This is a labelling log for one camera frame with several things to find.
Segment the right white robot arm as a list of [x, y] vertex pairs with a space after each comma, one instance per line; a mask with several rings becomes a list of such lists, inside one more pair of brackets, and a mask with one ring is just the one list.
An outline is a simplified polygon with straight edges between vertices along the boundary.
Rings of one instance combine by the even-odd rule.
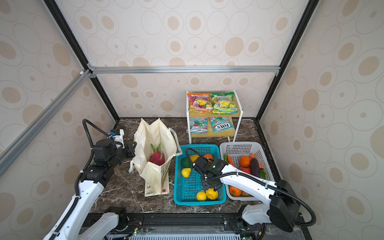
[[238, 221], [240, 227], [265, 223], [288, 233], [294, 230], [300, 206], [287, 192], [280, 193], [277, 183], [247, 174], [220, 159], [209, 162], [198, 157], [192, 167], [201, 175], [205, 190], [230, 185], [263, 202], [244, 207]]

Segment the large yellow citrus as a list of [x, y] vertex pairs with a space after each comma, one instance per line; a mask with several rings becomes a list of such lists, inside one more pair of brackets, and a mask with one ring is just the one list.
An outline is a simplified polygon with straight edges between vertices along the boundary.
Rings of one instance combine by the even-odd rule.
[[206, 190], [206, 196], [209, 200], [216, 200], [219, 197], [219, 193], [217, 190], [211, 188]]

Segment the pink dragon fruit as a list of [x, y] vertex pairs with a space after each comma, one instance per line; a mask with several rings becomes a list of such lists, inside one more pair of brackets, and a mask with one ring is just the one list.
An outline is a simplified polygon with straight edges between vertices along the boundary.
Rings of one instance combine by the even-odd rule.
[[151, 148], [153, 150], [153, 154], [150, 157], [150, 162], [158, 166], [163, 165], [165, 163], [165, 154], [162, 151], [161, 144], [159, 144], [157, 148], [151, 144]]

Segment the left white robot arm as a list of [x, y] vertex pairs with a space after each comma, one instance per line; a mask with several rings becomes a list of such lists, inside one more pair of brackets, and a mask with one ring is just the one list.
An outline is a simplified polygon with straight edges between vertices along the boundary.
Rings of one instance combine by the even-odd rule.
[[85, 168], [75, 181], [75, 195], [46, 240], [103, 240], [111, 231], [125, 231], [129, 217], [124, 208], [110, 207], [87, 230], [81, 232], [92, 205], [107, 186], [115, 167], [135, 156], [136, 142], [124, 145], [111, 139], [98, 141], [90, 158], [94, 164]]

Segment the floral cream grocery tote bag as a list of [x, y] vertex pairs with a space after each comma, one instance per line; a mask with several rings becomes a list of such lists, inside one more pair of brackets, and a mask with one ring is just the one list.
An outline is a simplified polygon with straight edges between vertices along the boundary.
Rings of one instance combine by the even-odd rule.
[[171, 160], [183, 154], [176, 132], [160, 119], [152, 124], [141, 119], [134, 141], [137, 145], [129, 172], [137, 170], [145, 180], [146, 197], [168, 194]]

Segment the orange pink snack bag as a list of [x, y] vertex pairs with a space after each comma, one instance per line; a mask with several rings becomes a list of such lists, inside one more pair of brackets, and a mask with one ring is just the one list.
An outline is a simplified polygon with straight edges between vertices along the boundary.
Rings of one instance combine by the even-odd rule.
[[209, 113], [213, 110], [210, 94], [188, 93], [190, 112]]

